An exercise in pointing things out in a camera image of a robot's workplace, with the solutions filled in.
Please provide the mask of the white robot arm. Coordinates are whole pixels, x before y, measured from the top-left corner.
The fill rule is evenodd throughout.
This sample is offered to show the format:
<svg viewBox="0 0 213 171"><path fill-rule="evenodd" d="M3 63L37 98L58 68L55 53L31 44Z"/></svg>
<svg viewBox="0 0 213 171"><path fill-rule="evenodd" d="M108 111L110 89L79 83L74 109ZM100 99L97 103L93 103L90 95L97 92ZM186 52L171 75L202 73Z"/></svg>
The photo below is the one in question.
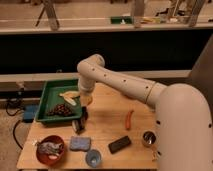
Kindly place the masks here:
<svg viewBox="0 0 213 171"><path fill-rule="evenodd" d="M77 71L81 93L101 82L155 110L158 171L213 171L213 117L197 88L108 70L99 54L81 60Z"/></svg>

